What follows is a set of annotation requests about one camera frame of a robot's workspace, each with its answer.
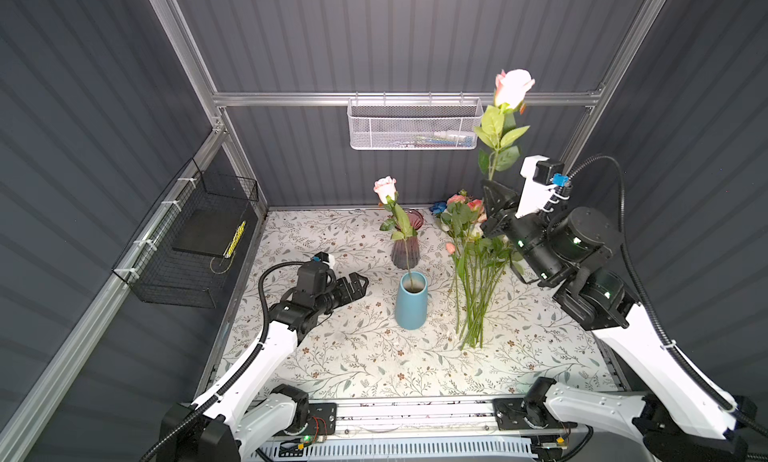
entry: floral pattern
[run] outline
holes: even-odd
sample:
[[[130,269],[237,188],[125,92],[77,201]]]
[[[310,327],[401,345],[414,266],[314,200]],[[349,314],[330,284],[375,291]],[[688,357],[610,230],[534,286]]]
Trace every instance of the floral pattern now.
[[[327,320],[321,318],[264,393],[281,383],[319,399],[521,393],[539,376],[576,388],[617,390],[595,340],[552,302],[552,289],[522,284],[509,270],[486,314],[483,348],[460,350],[448,237],[431,216],[423,215],[416,270],[428,279],[429,309],[427,323],[407,331],[394,319],[397,285],[405,271],[389,258],[389,233],[379,231],[387,212],[269,213],[216,376],[259,334],[256,283],[262,272],[278,262],[306,260],[325,251],[336,256],[338,276],[357,271],[368,277],[368,294]],[[265,284],[268,304],[277,303],[295,284],[296,267],[275,271]]]

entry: purple glass vase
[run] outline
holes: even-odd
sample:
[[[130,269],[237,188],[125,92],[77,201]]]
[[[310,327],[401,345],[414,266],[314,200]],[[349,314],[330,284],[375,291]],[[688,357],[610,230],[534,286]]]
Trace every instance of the purple glass vase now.
[[[407,208],[405,212],[414,230],[418,230],[424,225],[424,217],[416,210]],[[408,244],[408,258],[406,261],[406,244]],[[418,237],[408,237],[405,240],[395,240],[392,245],[392,263],[395,267],[406,270],[408,266],[414,268],[418,264],[421,254],[418,251]]]

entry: corrugated panel wall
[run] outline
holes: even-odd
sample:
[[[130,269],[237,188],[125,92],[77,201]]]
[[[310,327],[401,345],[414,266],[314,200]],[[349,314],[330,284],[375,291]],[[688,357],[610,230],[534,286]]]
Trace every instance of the corrugated panel wall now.
[[[221,92],[597,88],[642,0],[179,0]]]
[[[374,205],[373,183],[387,175],[398,180],[405,204],[445,200],[462,188],[482,195],[478,149],[353,150],[342,107],[228,111],[272,206]],[[517,143],[526,155],[558,156],[583,114],[581,107],[529,107],[517,120],[531,128]],[[521,163],[494,179],[522,188]]]
[[[0,0],[0,60],[3,427],[210,126],[148,0]],[[216,325],[129,299],[28,460],[138,457],[159,400],[191,396]],[[116,414],[126,403],[146,418]],[[97,428],[130,445],[64,456]]]
[[[619,157],[630,249],[661,321],[708,376],[762,405],[763,423],[766,7],[669,0],[582,156]],[[615,213],[614,180],[585,177],[574,197]]]

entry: blue flower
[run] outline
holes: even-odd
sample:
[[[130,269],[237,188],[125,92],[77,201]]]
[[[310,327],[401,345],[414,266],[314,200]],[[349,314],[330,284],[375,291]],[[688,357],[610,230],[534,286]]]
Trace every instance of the blue flower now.
[[[446,209],[448,208],[448,204],[444,201],[437,201],[435,204],[429,208],[429,211],[432,213],[432,215],[440,215]]]

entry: black wire basket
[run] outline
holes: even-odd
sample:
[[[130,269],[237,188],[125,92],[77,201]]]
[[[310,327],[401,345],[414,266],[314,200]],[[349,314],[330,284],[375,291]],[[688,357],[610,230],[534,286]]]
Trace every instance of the black wire basket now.
[[[230,269],[239,267],[258,223],[257,202],[255,180],[197,171],[175,201],[161,202],[169,207],[158,226],[143,241],[132,237],[112,272],[143,302],[203,308],[226,303],[238,272]],[[133,265],[119,267],[136,243]]]

